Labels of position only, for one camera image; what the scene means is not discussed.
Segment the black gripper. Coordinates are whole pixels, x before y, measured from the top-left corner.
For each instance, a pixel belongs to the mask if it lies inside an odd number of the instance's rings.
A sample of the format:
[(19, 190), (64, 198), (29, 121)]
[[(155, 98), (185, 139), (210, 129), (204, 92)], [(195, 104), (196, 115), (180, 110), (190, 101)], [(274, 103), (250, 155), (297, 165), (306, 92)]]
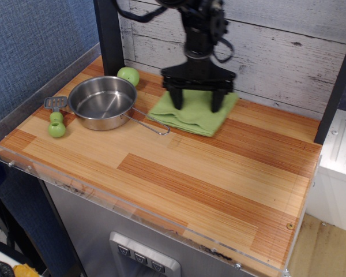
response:
[(161, 70), (163, 87), (169, 91), (174, 107), (183, 105), (183, 90), (213, 91), (211, 111), (218, 112), (227, 92), (234, 86), (236, 74), (215, 65), (211, 59), (191, 59)]

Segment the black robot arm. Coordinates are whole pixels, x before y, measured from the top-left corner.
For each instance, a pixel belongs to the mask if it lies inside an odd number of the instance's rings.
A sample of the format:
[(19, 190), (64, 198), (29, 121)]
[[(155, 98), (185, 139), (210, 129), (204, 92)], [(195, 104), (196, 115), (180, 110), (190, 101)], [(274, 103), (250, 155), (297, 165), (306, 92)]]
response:
[(181, 14), (186, 34), (183, 64), (164, 68), (163, 87), (170, 93), (174, 107), (183, 106), (183, 91), (211, 91), (211, 110), (220, 110), (224, 96), (232, 92), (236, 74), (213, 63), (214, 47), (220, 42), (230, 49), (232, 58), (234, 48), (223, 39), (227, 33), (228, 21), (224, 17), (223, 1), (158, 1), (165, 8), (175, 8)]

